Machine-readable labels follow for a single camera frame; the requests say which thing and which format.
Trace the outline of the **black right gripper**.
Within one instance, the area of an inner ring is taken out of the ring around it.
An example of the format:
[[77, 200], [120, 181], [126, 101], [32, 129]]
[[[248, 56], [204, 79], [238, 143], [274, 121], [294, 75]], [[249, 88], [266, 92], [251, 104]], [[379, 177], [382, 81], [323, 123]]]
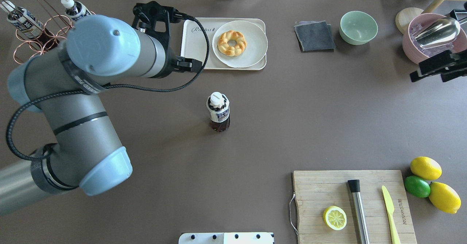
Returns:
[[420, 81], [428, 76], [440, 75], [442, 82], [451, 81], [467, 75], [467, 51], [452, 53], [443, 51], [419, 63], [419, 69], [410, 73], [411, 82]]

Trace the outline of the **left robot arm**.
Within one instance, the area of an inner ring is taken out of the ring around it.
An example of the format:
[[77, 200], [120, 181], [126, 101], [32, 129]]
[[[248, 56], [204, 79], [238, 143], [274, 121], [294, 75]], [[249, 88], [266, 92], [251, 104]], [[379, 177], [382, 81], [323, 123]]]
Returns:
[[77, 188], [102, 194], [130, 177], [130, 158], [99, 93], [119, 78], [162, 78], [174, 69], [170, 23], [165, 32], [155, 25], [87, 16], [57, 48], [10, 73], [20, 112], [42, 112], [57, 141], [1, 169], [1, 215]]

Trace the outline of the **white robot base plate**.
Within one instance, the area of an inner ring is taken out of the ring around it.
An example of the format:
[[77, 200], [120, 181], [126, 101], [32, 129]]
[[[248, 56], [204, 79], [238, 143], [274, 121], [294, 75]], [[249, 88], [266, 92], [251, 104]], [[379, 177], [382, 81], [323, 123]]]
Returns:
[[179, 244], [274, 244], [272, 232], [183, 233]]

